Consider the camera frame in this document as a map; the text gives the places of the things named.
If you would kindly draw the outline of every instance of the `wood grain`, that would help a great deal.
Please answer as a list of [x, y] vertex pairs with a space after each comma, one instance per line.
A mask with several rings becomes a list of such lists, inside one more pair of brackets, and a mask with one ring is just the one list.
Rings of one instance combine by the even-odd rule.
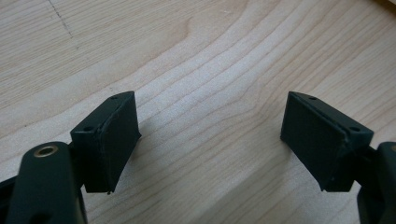
[[0, 2], [0, 180], [108, 96], [135, 91], [143, 134], [91, 223], [359, 223], [279, 140], [288, 91], [396, 141], [389, 1]]

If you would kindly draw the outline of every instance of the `dark corner object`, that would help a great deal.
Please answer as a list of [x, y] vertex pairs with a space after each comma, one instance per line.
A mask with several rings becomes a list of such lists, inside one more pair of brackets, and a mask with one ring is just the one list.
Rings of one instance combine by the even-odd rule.
[[361, 185], [361, 223], [396, 223], [396, 143], [369, 145], [373, 131], [318, 98], [289, 92], [280, 138], [326, 191]]
[[114, 191], [141, 136], [134, 92], [108, 98], [70, 134], [69, 145], [26, 152], [18, 175], [0, 183], [0, 223], [87, 223], [80, 188]]

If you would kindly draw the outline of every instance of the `light wood tabletop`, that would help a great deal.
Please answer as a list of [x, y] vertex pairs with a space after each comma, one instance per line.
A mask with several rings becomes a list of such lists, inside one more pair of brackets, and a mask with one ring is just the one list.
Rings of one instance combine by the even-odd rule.
[[396, 7], [373, 0], [0, 2], [0, 181], [107, 97], [142, 138], [91, 223], [359, 223], [280, 141], [288, 91], [396, 141]]

